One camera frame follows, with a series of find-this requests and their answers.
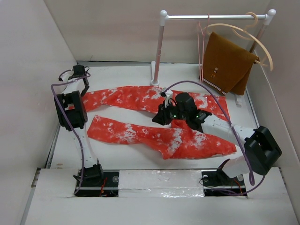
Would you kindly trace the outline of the orange tie-dye trousers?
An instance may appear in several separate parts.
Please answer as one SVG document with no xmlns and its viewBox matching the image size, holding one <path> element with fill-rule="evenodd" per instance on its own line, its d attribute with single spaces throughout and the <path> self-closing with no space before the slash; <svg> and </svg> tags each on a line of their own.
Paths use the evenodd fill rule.
<svg viewBox="0 0 300 225">
<path fill-rule="evenodd" d="M 105 143 L 144 144 L 163 159 L 203 159 L 236 152 L 235 144 L 191 129 L 178 113 L 168 115 L 161 92 L 159 87 L 123 86 L 86 93 L 83 103 L 88 112 L 102 105 L 145 111 L 155 114 L 154 123 L 160 125 L 141 126 L 95 115 L 88 137 Z"/>
</svg>

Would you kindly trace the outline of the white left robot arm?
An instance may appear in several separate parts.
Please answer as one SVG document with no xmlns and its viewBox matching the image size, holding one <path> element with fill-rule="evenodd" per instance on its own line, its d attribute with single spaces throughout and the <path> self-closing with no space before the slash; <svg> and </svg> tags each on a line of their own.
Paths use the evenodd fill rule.
<svg viewBox="0 0 300 225">
<path fill-rule="evenodd" d="M 60 83 L 52 84 L 51 91 L 59 123 L 73 135 L 80 155 L 82 168 L 75 179 L 99 186 L 104 182 L 104 172 L 99 160 L 93 155 L 88 139 L 86 130 L 88 116 L 83 103 L 83 97 L 90 87 L 88 77 L 90 77 L 88 69 L 77 64 L 59 76 Z"/>
</svg>

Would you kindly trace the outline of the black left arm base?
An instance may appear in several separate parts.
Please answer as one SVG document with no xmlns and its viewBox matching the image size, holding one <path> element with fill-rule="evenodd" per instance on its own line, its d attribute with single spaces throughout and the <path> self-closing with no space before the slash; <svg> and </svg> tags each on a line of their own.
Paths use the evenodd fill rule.
<svg viewBox="0 0 300 225">
<path fill-rule="evenodd" d="M 79 188 L 79 178 L 74 175 L 76 180 L 75 194 L 77 197 L 118 197 L 119 196 L 119 176 L 120 172 L 115 170 L 104 170 L 102 181 L 84 181 Z"/>
</svg>

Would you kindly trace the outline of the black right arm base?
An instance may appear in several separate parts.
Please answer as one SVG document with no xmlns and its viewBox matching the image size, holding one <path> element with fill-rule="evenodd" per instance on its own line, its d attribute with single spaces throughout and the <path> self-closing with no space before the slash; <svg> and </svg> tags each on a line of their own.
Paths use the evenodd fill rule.
<svg viewBox="0 0 300 225">
<path fill-rule="evenodd" d="M 224 161 L 217 169 L 201 170 L 199 183 L 203 186 L 204 196 L 248 196 L 242 174 L 229 178 L 222 171 L 228 161 Z"/>
</svg>

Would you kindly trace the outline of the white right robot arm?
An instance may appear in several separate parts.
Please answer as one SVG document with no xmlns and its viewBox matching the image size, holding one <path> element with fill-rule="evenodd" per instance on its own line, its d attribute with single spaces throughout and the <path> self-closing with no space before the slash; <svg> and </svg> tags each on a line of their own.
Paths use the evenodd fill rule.
<svg viewBox="0 0 300 225">
<path fill-rule="evenodd" d="M 225 161 L 217 172 L 219 183 L 226 185 L 240 174 L 249 174 L 254 185 L 254 174 L 265 176 L 282 155 L 282 151 L 271 132 L 264 126 L 248 128 L 232 124 L 229 117 L 224 120 L 212 113 L 197 108 L 194 99 L 187 93 L 160 92 L 164 98 L 158 106 L 153 122 L 168 125 L 173 120 L 182 120 L 195 131 L 213 135 L 239 146 L 242 156 Z"/>
</svg>

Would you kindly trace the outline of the brown folded trousers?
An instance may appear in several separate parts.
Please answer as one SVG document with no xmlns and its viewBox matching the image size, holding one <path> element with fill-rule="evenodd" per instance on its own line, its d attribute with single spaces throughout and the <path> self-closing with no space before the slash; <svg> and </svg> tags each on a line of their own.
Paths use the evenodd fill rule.
<svg viewBox="0 0 300 225">
<path fill-rule="evenodd" d="M 210 34 L 200 69 L 202 81 L 220 94 L 243 95 L 254 63 L 259 58 L 219 34 Z"/>
</svg>

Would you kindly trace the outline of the beige wooden hanger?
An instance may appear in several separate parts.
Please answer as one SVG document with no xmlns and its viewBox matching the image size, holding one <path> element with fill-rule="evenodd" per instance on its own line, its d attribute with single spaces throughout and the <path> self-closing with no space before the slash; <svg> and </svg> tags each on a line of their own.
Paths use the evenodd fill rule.
<svg viewBox="0 0 300 225">
<path fill-rule="evenodd" d="M 256 48 L 256 46 L 259 45 L 265 53 L 265 58 L 262 61 L 256 60 L 255 63 L 261 65 L 262 67 L 267 67 L 268 65 L 264 64 L 263 62 L 265 59 L 268 59 L 269 65 L 270 65 L 270 71 L 272 71 L 274 68 L 272 57 L 271 57 L 269 51 L 267 50 L 267 48 L 260 42 L 259 39 L 264 34 L 266 27 L 270 24 L 270 22 L 275 14 L 276 14 L 276 11 L 272 9 L 268 12 L 268 14 L 264 15 L 264 18 L 263 18 L 264 22 L 263 22 L 262 27 L 256 37 L 254 37 L 252 34 L 250 34 L 247 31 L 247 29 L 255 27 L 258 23 L 258 15 L 256 15 L 253 12 L 248 12 L 245 15 L 249 16 L 249 18 L 253 18 L 254 23 L 250 24 L 250 25 L 246 25 L 243 29 L 236 27 L 234 25 L 226 24 L 226 23 L 214 23 L 214 24 L 208 25 L 208 28 L 217 27 L 217 26 L 228 27 L 239 38 L 247 40 L 247 41 L 253 41 L 252 47 L 249 50 L 250 52 L 252 52 Z M 207 30 L 208 35 L 210 35 L 212 32 L 213 32 L 213 30 Z"/>
</svg>

